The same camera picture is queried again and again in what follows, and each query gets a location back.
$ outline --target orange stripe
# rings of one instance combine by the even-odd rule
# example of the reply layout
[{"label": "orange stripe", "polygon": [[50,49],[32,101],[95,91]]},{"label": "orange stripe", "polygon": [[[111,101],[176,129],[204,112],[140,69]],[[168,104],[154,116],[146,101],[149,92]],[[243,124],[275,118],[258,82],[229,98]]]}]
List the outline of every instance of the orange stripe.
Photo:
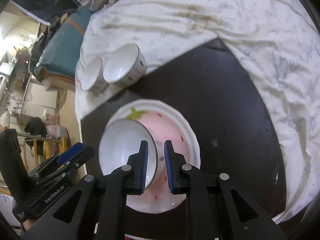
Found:
[{"label": "orange stripe", "polygon": [[84,35],[84,30],[83,30],[78,24],[76,24],[76,22],[75,22],[73,19],[68,18],[68,19],[66,19],[65,22],[70,23],[70,24],[71,24],[73,27],[75,27],[82,35]]},{"label": "orange stripe", "polygon": [[74,80],[73,78],[71,78],[71,77],[64,76],[64,75],[59,75],[59,74],[50,74],[45,67],[43,67],[43,68],[40,70],[40,72],[39,72],[38,75],[39,75],[40,77],[45,77],[45,78],[48,78],[48,77],[56,77],[56,78],[58,78],[58,79],[61,79],[61,80],[67,81],[67,82],[71,82],[71,83],[73,83],[73,84],[75,83],[75,80]]}]

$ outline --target ceramic bowl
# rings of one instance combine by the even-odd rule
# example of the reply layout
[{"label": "ceramic bowl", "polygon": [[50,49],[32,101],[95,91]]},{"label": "ceramic bowl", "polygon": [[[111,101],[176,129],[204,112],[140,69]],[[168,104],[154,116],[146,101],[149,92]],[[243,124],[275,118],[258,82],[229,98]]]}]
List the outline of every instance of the ceramic bowl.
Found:
[{"label": "ceramic bowl", "polygon": [[158,156],[163,158],[164,150],[159,146],[156,134],[134,120],[117,120],[104,131],[99,145],[99,163],[103,175],[127,164],[129,156],[139,152],[142,140],[148,142],[147,188],[164,169],[163,164],[157,165]]},{"label": "ceramic bowl", "polygon": [[109,84],[129,87],[144,75],[146,67],[137,44],[126,44],[110,55],[104,66],[103,78]]},{"label": "ceramic bowl", "polygon": [[[200,168],[200,148],[187,120],[177,110],[159,100],[140,99],[122,106],[109,120],[107,127],[122,118],[136,120],[158,136],[161,147],[171,140],[175,152],[183,154],[187,163]],[[158,158],[158,165],[165,164]],[[166,212],[180,205],[185,195],[172,195],[166,168],[154,179],[141,196],[127,196],[127,206],[145,213]]]},{"label": "ceramic bowl", "polygon": [[81,89],[86,92],[100,93],[107,86],[108,83],[103,78],[102,59],[99,57],[87,66],[81,80]]}]

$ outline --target green leaf design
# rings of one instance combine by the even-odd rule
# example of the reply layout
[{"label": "green leaf design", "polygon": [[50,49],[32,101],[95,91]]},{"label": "green leaf design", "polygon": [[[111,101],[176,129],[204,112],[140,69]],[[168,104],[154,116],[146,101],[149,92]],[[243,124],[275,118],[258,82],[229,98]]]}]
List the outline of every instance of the green leaf design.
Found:
[{"label": "green leaf design", "polygon": [[131,108],[131,114],[127,116],[127,119],[139,120],[143,114],[147,114],[148,111],[137,111],[134,107]]}]

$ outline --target pink plate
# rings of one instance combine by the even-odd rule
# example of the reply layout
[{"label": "pink plate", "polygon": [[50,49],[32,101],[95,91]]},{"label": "pink plate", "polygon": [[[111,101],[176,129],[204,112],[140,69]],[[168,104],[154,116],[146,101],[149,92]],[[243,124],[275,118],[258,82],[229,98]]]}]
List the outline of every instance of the pink plate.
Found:
[{"label": "pink plate", "polygon": [[[129,118],[152,130],[162,146],[171,140],[175,152],[183,154],[186,162],[200,167],[200,149],[196,135],[187,120],[174,108],[159,100],[140,99],[121,107],[109,120],[108,125],[117,119]],[[170,193],[163,153],[158,154],[158,167],[155,179],[141,196],[128,195],[127,206],[145,213],[161,213],[177,207],[185,195]]]}]

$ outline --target white tablecloth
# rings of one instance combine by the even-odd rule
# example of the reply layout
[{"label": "white tablecloth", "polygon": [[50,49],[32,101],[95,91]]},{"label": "white tablecloth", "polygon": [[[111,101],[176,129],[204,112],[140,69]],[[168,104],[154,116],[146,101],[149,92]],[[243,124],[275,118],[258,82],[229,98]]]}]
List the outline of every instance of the white tablecloth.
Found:
[{"label": "white tablecloth", "polygon": [[[149,73],[216,37],[249,73],[275,127],[287,186],[286,210],[274,218],[279,223],[320,188],[320,38],[299,0],[119,0],[92,16],[77,77],[125,43],[139,45]],[[119,91],[110,85],[95,96],[77,83],[78,119]]]}]

